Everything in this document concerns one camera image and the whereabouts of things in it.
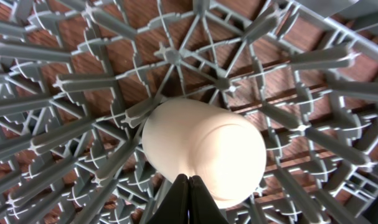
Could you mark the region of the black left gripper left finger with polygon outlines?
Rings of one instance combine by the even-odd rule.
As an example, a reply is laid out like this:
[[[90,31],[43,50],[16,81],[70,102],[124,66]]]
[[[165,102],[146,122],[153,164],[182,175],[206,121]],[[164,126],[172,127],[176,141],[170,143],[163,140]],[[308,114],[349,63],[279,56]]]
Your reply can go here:
[[[189,179],[179,174],[148,224],[188,224]]]

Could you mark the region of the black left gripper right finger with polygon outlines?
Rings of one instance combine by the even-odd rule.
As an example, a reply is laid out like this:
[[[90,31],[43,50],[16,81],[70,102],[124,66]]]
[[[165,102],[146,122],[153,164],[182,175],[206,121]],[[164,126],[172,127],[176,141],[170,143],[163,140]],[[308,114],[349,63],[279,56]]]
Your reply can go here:
[[[189,178],[189,223],[228,224],[198,175]]]

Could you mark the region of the white cup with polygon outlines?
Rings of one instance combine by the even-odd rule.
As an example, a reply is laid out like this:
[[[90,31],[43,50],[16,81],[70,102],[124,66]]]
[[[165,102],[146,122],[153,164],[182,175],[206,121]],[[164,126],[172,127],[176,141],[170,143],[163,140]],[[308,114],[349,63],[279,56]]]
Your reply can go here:
[[[260,131],[243,116],[206,103],[173,99],[143,128],[149,163],[168,181],[198,175],[219,208],[243,202],[260,185],[267,151]]]

